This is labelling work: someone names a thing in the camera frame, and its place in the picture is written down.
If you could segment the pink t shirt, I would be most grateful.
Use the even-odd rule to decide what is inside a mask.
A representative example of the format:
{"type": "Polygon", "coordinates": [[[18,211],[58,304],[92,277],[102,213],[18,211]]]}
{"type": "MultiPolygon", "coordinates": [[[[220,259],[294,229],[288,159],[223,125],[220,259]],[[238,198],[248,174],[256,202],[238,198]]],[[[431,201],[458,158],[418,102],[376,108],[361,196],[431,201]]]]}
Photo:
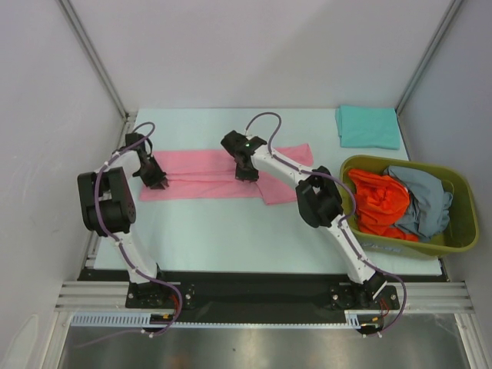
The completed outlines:
{"type": "Polygon", "coordinates": [[[140,201],[260,198],[266,205],[296,201],[295,191],[268,173],[261,172],[254,182],[239,181],[234,159],[225,150],[157,151],[154,157],[168,186],[143,187],[140,201]]]}

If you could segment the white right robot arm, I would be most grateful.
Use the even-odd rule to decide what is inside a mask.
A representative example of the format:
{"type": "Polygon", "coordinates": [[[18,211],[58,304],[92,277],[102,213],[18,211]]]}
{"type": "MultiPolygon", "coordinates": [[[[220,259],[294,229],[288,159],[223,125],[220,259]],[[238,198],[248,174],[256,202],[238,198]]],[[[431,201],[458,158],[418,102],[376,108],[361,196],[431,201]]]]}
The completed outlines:
{"type": "Polygon", "coordinates": [[[357,285],[355,301],[363,308],[373,308],[381,301],[387,280],[368,260],[351,231],[336,179],[329,170],[302,165],[264,139],[237,131],[227,133],[221,146],[234,159],[238,180],[258,181],[264,172],[292,188],[303,221],[320,230],[344,260],[347,276],[357,285]]]}

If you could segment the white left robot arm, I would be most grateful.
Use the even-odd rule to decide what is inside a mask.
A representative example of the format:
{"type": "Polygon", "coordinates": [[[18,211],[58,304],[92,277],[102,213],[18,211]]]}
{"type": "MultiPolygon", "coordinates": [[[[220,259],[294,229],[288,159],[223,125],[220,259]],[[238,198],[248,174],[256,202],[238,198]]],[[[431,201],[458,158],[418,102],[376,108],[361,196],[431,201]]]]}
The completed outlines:
{"type": "Polygon", "coordinates": [[[132,284],[146,284],[143,298],[153,307],[165,305],[170,289],[157,280],[158,263],[141,245],[135,231],[137,210],[128,181],[140,178],[144,188],[165,190],[167,174],[152,154],[147,135],[132,132],[98,170],[77,177],[81,215],[85,227],[111,240],[120,254],[132,284]]]}

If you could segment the folded teal t shirt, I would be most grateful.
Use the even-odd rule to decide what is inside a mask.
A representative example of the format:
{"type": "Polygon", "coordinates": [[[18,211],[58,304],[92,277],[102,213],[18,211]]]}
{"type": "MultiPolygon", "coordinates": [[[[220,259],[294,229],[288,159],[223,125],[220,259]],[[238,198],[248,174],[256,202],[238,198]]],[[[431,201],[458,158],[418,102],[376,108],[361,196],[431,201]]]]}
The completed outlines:
{"type": "Polygon", "coordinates": [[[342,148],[400,149],[400,133],[393,108],[340,105],[335,111],[342,148]]]}

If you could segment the orange t shirt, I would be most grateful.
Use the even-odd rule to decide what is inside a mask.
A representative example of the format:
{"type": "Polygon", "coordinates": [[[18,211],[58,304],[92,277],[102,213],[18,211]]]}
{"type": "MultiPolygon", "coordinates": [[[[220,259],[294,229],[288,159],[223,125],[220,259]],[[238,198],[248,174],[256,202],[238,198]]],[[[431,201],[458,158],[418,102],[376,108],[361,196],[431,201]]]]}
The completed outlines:
{"type": "Polygon", "coordinates": [[[355,186],[357,226],[361,232],[405,241],[419,241],[415,234],[396,226],[410,205],[408,190],[389,175],[352,168],[348,177],[355,186]]]}

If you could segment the grey blue t shirt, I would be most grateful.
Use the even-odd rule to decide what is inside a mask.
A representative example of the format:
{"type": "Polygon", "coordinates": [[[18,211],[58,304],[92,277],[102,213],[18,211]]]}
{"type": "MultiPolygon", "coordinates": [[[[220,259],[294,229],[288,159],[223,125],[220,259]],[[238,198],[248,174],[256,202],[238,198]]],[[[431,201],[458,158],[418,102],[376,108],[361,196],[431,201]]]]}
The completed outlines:
{"type": "Polygon", "coordinates": [[[426,171],[390,165],[384,170],[401,183],[410,195],[410,204],[395,227],[429,241],[442,233],[450,222],[453,195],[444,190],[442,181],[426,171]]]}

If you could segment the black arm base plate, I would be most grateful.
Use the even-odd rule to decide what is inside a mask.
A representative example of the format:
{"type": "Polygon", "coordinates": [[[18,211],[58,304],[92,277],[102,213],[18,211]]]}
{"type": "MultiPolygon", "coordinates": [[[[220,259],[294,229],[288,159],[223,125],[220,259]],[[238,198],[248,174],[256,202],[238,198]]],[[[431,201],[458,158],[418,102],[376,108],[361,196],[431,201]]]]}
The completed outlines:
{"type": "Polygon", "coordinates": [[[77,281],[128,283],[125,310],[170,311],[193,321],[206,317],[254,321],[314,321],[338,311],[376,314],[380,320],[400,309],[395,286],[388,284],[375,300],[343,275],[165,271],[160,283],[132,284],[125,271],[84,269],[77,281]]]}

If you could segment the left aluminium corner post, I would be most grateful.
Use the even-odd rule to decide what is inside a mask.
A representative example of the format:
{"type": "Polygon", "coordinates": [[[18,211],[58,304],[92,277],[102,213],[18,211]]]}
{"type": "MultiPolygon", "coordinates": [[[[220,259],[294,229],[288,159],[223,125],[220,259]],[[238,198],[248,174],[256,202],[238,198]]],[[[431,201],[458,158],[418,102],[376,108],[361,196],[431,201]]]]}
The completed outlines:
{"type": "Polygon", "coordinates": [[[81,20],[81,17],[78,14],[73,2],[69,0],[56,0],[55,2],[60,8],[61,13],[64,15],[69,28],[74,34],[76,41],[85,54],[85,57],[87,58],[92,71],[95,73],[96,78],[99,80],[112,106],[115,108],[119,117],[124,122],[127,122],[129,118],[133,117],[133,115],[125,107],[121,96],[118,93],[110,74],[108,73],[108,69],[106,68],[105,63],[102,61],[101,56],[99,55],[98,50],[94,45],[94,42],[91,40],[91,37],[86,27],[84,26],[83,21],[81,20]]]}

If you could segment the aluminium corner post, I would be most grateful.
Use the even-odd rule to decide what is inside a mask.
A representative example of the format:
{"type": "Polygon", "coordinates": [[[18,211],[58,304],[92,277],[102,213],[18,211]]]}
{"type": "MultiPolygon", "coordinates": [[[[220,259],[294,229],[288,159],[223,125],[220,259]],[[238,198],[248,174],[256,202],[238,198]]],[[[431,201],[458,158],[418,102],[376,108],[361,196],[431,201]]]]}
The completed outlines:
{"type": "Polygon", "coordinates": [[[412,95],[414,94],[414,91],[419,85],[421,79],[424,77],[426,70],[430,66],[434,57],[437,55],[439,47],[444,42],[444,39],[447,37],[448,32],[452,28],[453,23],[456,21],[465,3],[466,1],[464,0],[450,1],[444,12],[443,17],[439,21],[435,32],[430,38],[430,41],[425,48],[420,61],[417,64],[417,67],[415,68],[411,78],[406,84],[406,87],[404,88],[403,93],[401,94],[396,104],[395,111],[397,116],[401,115],[404,111],[407,103],[410,101],[412,95]]]}
{"type": "Polygon", "coordinates": [[[115,108],[119,117],[124,122],[127,122],[129,118],[133,117],[133,115],[125,107],[121,96],[118,93],[110,74],[108,73],[108,69],[106,68],[105,63],[102,61],[101,56],[99,55],[98,50],[94,45],[94,42],[91,40],[91,37],[86,27],[84,26],[83,21],[81,20],[81,17],[78,14],[73,2],[69,0],[56,0],[55,2],[60,8],[61,13],[64,15],[69,28],[74,34],[76,41],[85,54],[85,57],[87,58],[92,71],[95,73],[96,78],[99,80],[112,106],[115,108]]]}

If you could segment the aluminium frame rail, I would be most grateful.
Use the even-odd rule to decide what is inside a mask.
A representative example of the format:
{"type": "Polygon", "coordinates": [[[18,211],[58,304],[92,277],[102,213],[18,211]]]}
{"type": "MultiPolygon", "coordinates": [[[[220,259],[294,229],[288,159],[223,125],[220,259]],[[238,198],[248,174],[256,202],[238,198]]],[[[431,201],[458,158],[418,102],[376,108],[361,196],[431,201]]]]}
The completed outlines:
{"type": "MultiPolygon", "coordinates": [[[[408,314],[473,314],[464,282],[407,282],[408,314]]],[[[128,283],[124,281],[67,281],[55,303],[57,311],[121,311],[128,283]]]]}

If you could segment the right aluminium corner post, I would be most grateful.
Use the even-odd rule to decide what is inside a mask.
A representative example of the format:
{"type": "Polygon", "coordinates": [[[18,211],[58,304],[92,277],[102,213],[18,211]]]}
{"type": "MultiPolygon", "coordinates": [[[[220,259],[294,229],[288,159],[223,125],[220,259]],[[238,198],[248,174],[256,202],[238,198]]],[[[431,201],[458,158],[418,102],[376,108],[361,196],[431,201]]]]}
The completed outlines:
{"type": "Polygon", "coordinates": [[[453,23],[456,21],[465,3],[466,1],[464,0],[450,1],[444,12],[443,17],[439,21],[435,32],[430,38],[430,41],[425,48],[420,61],[417,64],[417,67],[415,68],[411,78],[406,84],[406,87],[404,88],[403,93],[401,94],[396,104],[395,111],[397,116],[401,115],[404,111],[407,103],[410,101],[412,95],[414,94],[414,91],[419,85],[421,79],[424,77],[426,70],[430,66],[434,57],[437,55],[439,47],[444,42],[444,39],[447,37],[448,32],[452,28],[453,23]]]}

